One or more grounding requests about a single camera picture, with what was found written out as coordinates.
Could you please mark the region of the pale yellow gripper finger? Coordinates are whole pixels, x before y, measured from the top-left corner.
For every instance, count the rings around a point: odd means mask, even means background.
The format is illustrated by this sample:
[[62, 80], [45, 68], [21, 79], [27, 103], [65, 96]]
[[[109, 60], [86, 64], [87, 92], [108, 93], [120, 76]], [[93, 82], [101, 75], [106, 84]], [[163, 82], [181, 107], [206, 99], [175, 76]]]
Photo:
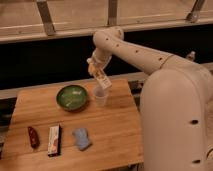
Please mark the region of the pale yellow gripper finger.
[[97, 72], [98, 72], [98, 68], [95, 65], [93, 65], [92, 63], [90, 63], [88, 66], [88, 73], [91, 76], [94, 76]]

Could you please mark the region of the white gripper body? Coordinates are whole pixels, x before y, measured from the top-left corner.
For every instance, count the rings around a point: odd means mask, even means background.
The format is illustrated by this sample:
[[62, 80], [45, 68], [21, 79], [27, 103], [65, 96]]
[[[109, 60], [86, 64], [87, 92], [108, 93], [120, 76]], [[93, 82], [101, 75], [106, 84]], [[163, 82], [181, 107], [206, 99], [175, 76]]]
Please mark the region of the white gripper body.
[[111, 60], [111, 54], [109, 52], [95, 49], [92, 55], [87, 59], [88, 66], [90, 63], [95, 65], [97, 68], [104, 69]]

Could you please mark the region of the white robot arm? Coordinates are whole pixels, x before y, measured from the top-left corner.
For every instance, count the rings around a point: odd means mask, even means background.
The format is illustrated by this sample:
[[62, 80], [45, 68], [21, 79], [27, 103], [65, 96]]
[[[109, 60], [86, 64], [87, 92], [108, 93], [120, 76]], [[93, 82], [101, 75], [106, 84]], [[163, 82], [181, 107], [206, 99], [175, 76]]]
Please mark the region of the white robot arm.
[[120, 27], [93, 34], [88, 72], [117, 56], [148, 75], [141, 96], [144, 170], [207, 171], [206, 105], [213, 100], [213, 75], [195, 62], [126, 42]]

